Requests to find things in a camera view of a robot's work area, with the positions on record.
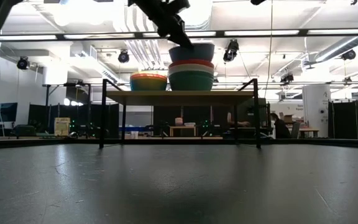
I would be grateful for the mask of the white LED light strip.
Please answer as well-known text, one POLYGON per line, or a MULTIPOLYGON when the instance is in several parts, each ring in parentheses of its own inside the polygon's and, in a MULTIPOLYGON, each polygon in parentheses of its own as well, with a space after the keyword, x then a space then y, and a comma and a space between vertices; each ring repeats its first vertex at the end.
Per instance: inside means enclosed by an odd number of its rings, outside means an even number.
MULTIPOLYGON (((215 31, 189 31, 185 32, 188 37, 213 37, 216 35, 215 31)), ((160 37, 157 32, 144 32, 144 37, 160 37)))
POLYGON ((316 35, 331 35, 331 34, 358 34, 358 29, 320 29, 309 30, 308 34, 316 35))
POLYGON ((134 34, 65 34, 66 39, 128 39, 135 37, 134 34))
POLYGON ((0 40, 56 40, 55 35, 0 35, 0 40))
POLYGON ((297 35, 299 30, 243 30, 243 31, 225 31, 224 35, 297 35))

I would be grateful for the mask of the bright green bowl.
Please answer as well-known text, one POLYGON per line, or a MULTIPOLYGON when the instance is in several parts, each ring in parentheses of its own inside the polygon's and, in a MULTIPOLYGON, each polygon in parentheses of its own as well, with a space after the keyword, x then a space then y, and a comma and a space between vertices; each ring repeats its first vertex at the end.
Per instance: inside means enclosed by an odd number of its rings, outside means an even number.
POLYGON ((166 82, 153 80, 134 80, 131 82, 132 91, 165 91, 167 87, 166 82))

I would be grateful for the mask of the wooden shelf with black legs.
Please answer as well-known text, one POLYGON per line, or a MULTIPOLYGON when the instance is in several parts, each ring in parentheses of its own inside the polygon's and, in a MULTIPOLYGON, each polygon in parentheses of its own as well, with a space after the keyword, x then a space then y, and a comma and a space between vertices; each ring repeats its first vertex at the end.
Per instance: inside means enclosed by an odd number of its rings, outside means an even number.
POLYGON ((102 82, 101 129, 99 132, 99 148, 104 147, 106 129, 106 98, 123 106, 121 142, 125 140, 126 107, 129 106, 232 106, 237 112, 238 104, 249 98, 254 99, 254 112, 258 113, 259 94, 258 81, 252 79, 243 85, 253 86, 252 91, 124 91, 108 79, 102 82))

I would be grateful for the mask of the small wooden table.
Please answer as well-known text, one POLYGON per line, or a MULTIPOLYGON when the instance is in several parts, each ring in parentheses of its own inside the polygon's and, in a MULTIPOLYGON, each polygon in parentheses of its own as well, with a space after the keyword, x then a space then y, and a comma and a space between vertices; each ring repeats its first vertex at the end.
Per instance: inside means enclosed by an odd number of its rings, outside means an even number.
POLYGON ((197 135, 197 130, 196 130, 196 126, 169 126, 169 130, 170 130, 170 137, 174 137, 174 130, 184 130, 184 129, 190 129, 193 131, 193 136, 196 137, 197 135))

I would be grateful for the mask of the person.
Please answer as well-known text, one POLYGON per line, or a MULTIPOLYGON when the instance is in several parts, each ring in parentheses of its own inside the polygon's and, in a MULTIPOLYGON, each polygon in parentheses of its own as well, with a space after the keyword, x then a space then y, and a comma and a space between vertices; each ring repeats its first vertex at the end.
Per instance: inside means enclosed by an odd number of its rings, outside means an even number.
POLYGON ((276 113, 270 114, 275 126, 275 136, 277 139, 290 139, 291 133, 287 128, 284 120, 280 119, 276 113))

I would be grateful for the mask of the dark computer monitor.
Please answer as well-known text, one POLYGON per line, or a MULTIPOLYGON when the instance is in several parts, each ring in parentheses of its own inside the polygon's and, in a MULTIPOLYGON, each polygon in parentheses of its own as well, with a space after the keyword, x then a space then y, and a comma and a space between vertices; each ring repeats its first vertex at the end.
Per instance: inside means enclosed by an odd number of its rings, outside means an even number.
POLYGON ((0 122, 14 122, 17 116, 17 103, 0 103, 0 122))

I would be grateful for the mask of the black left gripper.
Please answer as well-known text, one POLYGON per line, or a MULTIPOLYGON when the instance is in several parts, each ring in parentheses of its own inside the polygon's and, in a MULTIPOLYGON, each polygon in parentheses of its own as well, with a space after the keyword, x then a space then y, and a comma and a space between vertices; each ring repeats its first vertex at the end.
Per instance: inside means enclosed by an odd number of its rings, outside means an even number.
POLYGON ((185 22, 178 15, 190 7, 189 0, 127 0, 130 7, 135 4, 157 26, 159 36, 167 36, 169 41, 180 47, 193 48, 185 34, 185 22))

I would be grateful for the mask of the yellow cardboard box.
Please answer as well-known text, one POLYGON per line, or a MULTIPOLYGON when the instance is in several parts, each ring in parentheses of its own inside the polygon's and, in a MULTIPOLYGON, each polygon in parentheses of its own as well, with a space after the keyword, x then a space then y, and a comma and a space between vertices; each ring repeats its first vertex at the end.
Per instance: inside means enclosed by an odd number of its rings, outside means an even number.
POLYGON ((54 135, 68 136, 70 132, 70 118, 55 118, 54 135))

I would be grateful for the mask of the teal bowl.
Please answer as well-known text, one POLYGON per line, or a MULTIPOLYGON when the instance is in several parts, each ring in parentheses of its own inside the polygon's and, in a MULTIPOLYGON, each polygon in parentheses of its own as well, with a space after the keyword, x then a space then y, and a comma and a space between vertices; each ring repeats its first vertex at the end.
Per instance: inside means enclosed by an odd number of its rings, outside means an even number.
POLYGON ((210 91, 214 82, 212 73, 201 71, 176 72, 168 79, 173 91, 210 91))

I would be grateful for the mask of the wooden desk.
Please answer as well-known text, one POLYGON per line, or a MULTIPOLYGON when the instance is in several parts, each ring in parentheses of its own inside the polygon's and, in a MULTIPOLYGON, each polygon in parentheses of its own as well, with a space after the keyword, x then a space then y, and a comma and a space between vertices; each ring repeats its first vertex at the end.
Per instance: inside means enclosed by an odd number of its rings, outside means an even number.
POLYGON ((314 128, 301 128, 300 129, 300 138, 305 138, 311 134, 312 138, 318 137, 319 130, 314 128))

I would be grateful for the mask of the white ribbed bowl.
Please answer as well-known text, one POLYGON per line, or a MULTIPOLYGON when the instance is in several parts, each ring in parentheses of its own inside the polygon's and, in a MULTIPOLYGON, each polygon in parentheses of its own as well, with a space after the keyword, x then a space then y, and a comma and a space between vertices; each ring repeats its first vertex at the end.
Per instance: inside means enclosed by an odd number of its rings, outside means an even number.
POLYGON ((201 71, 201 72, 210 73, 212 75, 214 74, 213 67, 200 65, 200 64, 193 64, 193 63, 172 66, 168 69, 168 74, 171 75, 177 72, 190 72, 190 71, 201 71))

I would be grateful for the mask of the black monitor back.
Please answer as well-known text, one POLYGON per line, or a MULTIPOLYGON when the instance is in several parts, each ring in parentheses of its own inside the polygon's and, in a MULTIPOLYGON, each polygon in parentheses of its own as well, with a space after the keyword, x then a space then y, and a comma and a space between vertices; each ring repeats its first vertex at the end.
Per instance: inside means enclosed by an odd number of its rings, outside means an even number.
MULTIPOLYGON (((259 98, 259 123, 261 126, 267 124, 267 104, 265 98, 259 98)), ((254 99, 249 99, 237 106, 237 120, 246 123, 248 127, 255 126, 254 99)))

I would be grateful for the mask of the dark green case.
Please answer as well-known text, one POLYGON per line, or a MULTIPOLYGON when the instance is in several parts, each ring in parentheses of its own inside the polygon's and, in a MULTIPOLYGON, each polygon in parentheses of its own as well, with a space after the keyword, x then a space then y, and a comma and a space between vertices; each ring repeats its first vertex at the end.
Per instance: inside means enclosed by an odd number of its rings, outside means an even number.
POLYGON ((21 137, 21 136, 36 136, 36 130, 33 126, 31 125, 17 125, 14 127, 13 129, 14 134, 17 137, 21 137))

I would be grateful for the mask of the black folding room divider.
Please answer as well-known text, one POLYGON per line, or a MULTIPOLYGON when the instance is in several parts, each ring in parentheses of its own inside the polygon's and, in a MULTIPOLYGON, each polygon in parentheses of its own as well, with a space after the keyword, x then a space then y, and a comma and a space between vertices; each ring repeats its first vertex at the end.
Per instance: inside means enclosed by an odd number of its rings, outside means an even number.
MULTIPOLYGON (((175 125, 175 118, 184 123, 196 123, 196 137, 222 137, 231 134, 227 123, 227 106, 155 106, 153 132, 156 136, 170 137, 169 126, 175 125)), ((174 130, 174 137, 194 137, 190 129, 174 130)))
POLYGON ((358 139, 358 101, 329 102, 328 138, 358 139))
POLYGON ((42 106, 30 105, 28 124, 38 132, 54 133, 56 118, 70 118, 69 129, 79 136, 99 138, 100 129, 105 126, 106 138, 119 137, 119 105, 107 105, 104 120, 101 119, 101 105, 82 106, 42 106))

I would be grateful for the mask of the white round pillar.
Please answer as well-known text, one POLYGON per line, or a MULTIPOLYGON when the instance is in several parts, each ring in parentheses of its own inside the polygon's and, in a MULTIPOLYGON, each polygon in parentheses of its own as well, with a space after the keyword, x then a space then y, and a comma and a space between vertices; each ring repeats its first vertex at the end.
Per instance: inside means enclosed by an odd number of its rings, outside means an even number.
POLYGON ((309 128, 318 130, 319 138, 328 137, 329 102, 331 90, 329 85, 307 85, 302 89, 304 121, 309 128))

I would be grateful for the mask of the white ceiling conduit bundle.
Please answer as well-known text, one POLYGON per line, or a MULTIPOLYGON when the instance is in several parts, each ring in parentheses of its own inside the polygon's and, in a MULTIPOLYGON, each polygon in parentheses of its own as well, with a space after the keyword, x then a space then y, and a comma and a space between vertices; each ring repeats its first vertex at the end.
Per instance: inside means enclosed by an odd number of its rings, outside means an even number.
MULTIPOLYGON (((148 21, 146 15, 137 6, 128 7, 125 1, 117 3, 116 18, 113 27, 118 32, 152 32, 154 25, 148 21)), ((156 40, 125 40, 127 48, 140 63, 140 69, 163 70, 164 62, 161 58, 156 40)))

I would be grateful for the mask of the pink bowl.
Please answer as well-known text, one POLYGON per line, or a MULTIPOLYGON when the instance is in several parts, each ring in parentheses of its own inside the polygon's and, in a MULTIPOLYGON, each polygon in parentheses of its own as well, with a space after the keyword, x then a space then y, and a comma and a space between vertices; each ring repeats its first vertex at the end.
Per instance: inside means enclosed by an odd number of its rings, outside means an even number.
POLYGON ((162 75, 149 75, 149 74, 141 74, 141 75, 134 75, 130 77, 131 80, 135 79, 159 79, 159 80, 167 80, 166 76, 162 75))

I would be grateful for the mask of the black overhead frame bar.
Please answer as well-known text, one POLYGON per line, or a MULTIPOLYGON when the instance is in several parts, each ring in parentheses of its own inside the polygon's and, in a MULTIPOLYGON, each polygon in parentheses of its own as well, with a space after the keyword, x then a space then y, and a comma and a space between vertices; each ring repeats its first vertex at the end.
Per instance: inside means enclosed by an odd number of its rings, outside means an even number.
MULTIPOLYGON (((224 35, 225 31, 243 31, 243 30, 207 30, 207 31, 215 31, 216 35, 213 37, 189 37, 191 39, 224 39, 224 38, 267 38, 267 37, 319 37, 319 36, 358 36, 358 34, 331 34, 331 35, 312 35, 308 34, 309 30, 319 30, 319 29, 274 29, 274 30, 299 30, 297 35, 240 35, 240 36, 233 36, 233 35, 224 35)), ((144 37, 142 34, 144 32, 113 32, 113 33, 85 33, 85 34, 134 34, 135 37, 128 38, 128 39, 66 39, 63 35, 65 34, 25 34, 25 35, 55 35, 57 37, 56 40, 0 40, 0 42, 46 42, 46 41, 71 41, 71 40, 78 40, 78 41, 88 41, 88 40, 142 40, 142 39, 160 39, 161 37, 144 37)))

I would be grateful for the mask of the white ceiling air duct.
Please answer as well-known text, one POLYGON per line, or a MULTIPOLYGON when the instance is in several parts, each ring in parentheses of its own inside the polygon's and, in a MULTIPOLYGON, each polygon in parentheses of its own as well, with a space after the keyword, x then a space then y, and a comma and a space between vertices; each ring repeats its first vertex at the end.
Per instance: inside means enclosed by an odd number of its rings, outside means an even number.
POLYGON ((91 44, 74 42, 70 46, 72 68, 78 68, 93 78, 105 78, 113 83, 120 82, 120 78, 106 63, 98 57, 98 51, 91 44))

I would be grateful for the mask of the black background rig frame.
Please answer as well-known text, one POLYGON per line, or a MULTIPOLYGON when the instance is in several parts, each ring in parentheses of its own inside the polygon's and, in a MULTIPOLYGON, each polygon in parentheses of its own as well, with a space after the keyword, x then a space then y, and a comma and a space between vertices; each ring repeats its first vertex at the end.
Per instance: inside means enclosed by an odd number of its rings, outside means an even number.
POLYGON ((57 88, 59 87, 76 87, 76 88, 80 88, 80 87, 84 87, 87 86, 88 87, 88 102, 87 102, 87 114, 86 114, 86 125, 89 126, 90 122, 91 122, 91 95, 90 95, 90 91, 91 91, 91 84, 90 83, 84 83, 83 81, 77 81, 76 83, 62 83, 62 84, 43 84, 43 87, 46 88, 46 97, 45 97, 45 122, 46 122, 46 127, 49 128, 49 124, 50 124, 50 117, 49 117, 49 112, 50 112, 50 105, 49 105, 49 96, 51 93, 53 93, 57 88))

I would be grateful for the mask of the red ribbed bowl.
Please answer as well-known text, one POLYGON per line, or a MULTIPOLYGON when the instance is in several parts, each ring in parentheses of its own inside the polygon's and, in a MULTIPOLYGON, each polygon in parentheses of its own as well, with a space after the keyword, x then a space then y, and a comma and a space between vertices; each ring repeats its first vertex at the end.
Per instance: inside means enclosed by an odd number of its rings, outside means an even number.
POLYGON ((168 67, 172 68, 177 65, 183 65, 183 64, 197 64, 197 65, 204 65, 207 67, 214 68, 214 64, 207 60, 201 60, 201 59, 188 59, 188 60, 178 60, 176 62, 172 62, 168 67))

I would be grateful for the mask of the navy blue bowl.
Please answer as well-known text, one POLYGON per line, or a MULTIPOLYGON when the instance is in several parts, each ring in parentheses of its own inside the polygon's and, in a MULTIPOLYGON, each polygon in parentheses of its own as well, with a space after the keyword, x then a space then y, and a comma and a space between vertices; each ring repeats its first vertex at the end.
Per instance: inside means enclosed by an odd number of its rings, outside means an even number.
POLYGON ((215 45, 212 43, 195 43, 191 49, 173 47, 168 52, 172 62, 179 60, 200 59, 211 62, 214 57, 215 45))

